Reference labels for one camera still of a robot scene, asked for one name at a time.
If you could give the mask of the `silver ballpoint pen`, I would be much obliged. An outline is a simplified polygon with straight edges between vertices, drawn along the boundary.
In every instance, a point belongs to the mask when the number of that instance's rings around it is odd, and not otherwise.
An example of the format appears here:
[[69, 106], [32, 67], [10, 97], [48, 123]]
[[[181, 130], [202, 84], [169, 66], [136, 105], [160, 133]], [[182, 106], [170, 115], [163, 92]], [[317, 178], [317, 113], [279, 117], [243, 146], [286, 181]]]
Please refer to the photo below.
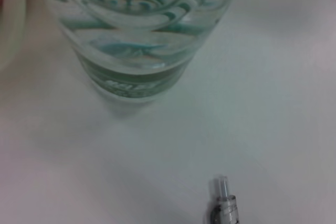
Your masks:
[[208, 183], [208, 192], [203, 224], [240, 224], [236, 196], [229, 190], [228, 177], [215, 175]]

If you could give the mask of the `clear water bottle green label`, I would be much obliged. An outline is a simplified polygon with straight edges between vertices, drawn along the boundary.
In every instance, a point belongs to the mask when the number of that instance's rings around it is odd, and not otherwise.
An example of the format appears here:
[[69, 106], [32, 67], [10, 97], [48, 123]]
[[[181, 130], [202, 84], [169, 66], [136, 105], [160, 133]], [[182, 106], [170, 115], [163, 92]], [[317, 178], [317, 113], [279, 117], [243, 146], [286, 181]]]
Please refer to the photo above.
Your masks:
[[231, 0], [45, 0], [102, 91], [148, 101], [170, 89]]

